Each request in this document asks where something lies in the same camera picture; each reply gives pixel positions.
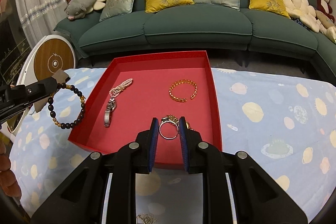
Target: round wooden disc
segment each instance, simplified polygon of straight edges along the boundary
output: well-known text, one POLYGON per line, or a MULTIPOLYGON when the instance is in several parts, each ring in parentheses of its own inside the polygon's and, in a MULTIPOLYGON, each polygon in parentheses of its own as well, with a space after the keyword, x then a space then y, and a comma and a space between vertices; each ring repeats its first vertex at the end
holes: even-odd
POLYGON ((68 44, 61 39, 50 39, 37 50, 34 71, 38 81, 51 77, 59 69, 74 68, 74 57, 68 44))

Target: green sofa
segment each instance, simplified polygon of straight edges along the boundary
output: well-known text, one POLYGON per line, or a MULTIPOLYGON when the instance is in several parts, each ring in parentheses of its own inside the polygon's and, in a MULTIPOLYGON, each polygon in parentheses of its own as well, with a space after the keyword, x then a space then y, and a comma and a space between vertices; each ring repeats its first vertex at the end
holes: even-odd
MULTIPOLYGON (((316 7, 316 0, 308 0, 316 7)), ((220 5, 194 4, 145 13, 135 0, 127 15, 99 22, 101 11, 83 19, 60 21, 54 30, 67 35, 83 57, 148 49, 218 48, 266 52, 308 60, 323 80, 336 85, 336 45, 321 33, 293 20, 260 10, 240 11, 220 5)))

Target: sofa leg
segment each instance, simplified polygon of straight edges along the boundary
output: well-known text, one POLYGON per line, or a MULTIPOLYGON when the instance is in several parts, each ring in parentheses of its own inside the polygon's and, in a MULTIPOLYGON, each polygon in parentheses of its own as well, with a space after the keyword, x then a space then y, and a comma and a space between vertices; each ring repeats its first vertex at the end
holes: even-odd
POLYGON ((243 66, 243 59, 244 59, 244 55, 242 51, 236 51, 235 54, 235 61, 239 66, 243 66))
POLYGON ((250 52, 249 51, 245 51, 244 54, 245 54, 245 58, 244 58, 245 68, 247 68, 249 66, 249 64, 250 64, 250 52))
POLYGON ((93 67, 93 66, 94 66, 94 64, 95 64, 95 62, 93 61, 93 57, 92 57, 92 56, 90 56, 90 57, 88 57, 88 58, 89 58, 89 60, 90 60, 91 66, 93 67))
POLYGON ((304 62, 300 65, 300 71, 302 72, 302 74, 305 74, 305 72, 307 71, 307 62, 304 62))

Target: metal screw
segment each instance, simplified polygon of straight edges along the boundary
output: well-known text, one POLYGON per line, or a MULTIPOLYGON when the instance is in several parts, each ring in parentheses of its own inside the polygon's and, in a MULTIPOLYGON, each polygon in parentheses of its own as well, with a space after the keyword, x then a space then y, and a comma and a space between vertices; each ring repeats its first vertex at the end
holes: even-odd
POLYGON ((237 153, 237 156, 238 156, 238 158, 240 158, 240 159, 245 159, 245 158, 247 158, 247 153, 244 152, 244 151, 239 151, 239 152, 237 153))
POLYGON ((130 148, 130 149, 137 149, 138 147, 139 147, 139 144, 136 143, 136 142, 133 142, 133 143, 130 143, 130 144, 129 144, 129 148, 130 148))
POLYGON ((201 148, 201 149, 206 149, 206 148, 209 147, 209 145, 206 142, 200 142, 198 144, 198 147, 201 148))
POLYGON ((92 158, 93 160, 97 160, 100 158, 100 153, 99 152, 93 152, 90 155, 90 158, 92 158))

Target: gold bangle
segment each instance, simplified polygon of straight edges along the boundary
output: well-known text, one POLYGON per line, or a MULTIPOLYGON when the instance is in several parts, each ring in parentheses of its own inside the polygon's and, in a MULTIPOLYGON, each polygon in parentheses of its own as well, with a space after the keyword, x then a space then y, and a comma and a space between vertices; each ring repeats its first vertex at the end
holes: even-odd
POLYGON ((194 94, 190 96, 190 99, 194 99, 196 94, 197 94, 197 85, 195 82, 191 81, 191 80, 187 80, 187 79, 183 79, 183 80, 179 80, 179 81, 176 81, 174 84, 171 85, 170 89, 169 89, 169 96, 176 102, 180 102, 180 103, 184 103, 187 101, 186 98, 177 98, 175 97, 174 95, 172 95, 171 91, 173 90, 174 87, 176 87, 177 85, 180 85, 180 84, 190 84, 190 85, 193 85, 195 87, 195 91, 194 91, 194 94))

